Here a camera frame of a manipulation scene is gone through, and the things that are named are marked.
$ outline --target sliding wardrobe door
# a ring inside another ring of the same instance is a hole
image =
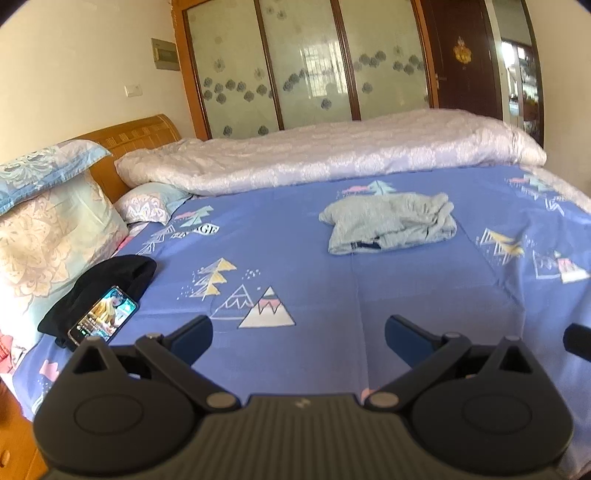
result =
[[[210,0],[185,14],[210,136],[249,138],[278,131],[252,0]]]
[[[429,107],[425,59],[409,0],[339,0],[361,118]]]
[[[330,0],[255,0],[285,128],[351,120]]]

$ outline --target blue bedsheet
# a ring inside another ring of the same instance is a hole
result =
[[[378,254],[327,252],[318,214],[347,195],[448,194],[451,240]],[[359,396],[408,367],[384,340],[399,313],[474,343],[524,338],[576,422],[563,462],[591,460],[591,365],[566,354],[571,322],[591,326],[591,216],[517,167],[448,168],[311,183],[186,202],[149,224],[121,254],[158,262],[135,316],[113,340],[170,333],[197,314],[212,347],[194,368],[244,401],[252,393]],[[31,418],[69,357],[45,336],[14,375]]]

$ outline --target pillow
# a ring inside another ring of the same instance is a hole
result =
[[[166,183],[144,183],[123,195],[115,209],[127,223],[159,222],[166,225],[191,194]]]
[[[0,335],[9,338],[12,353],[4,370],[37,343],[37,325],[53,304],[126,235],[89,172],[0,216]]]
[[[39,192],[62,184],[110,152],[90,140],[70,140],[0,166],[0,215]]]

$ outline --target smartphone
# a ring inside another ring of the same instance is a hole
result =
[[[119,287],[111,287],[103,297],[68,332],[76,345],[89,336],[100,336],[109,342],[138,309]]]

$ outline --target folded gray clothing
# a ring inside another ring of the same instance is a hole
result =
[[[457,231],[452,210],[444,193],[356,195],[331,203],[319,219],[335,226],[329,252],[344,255],[447,240]]]

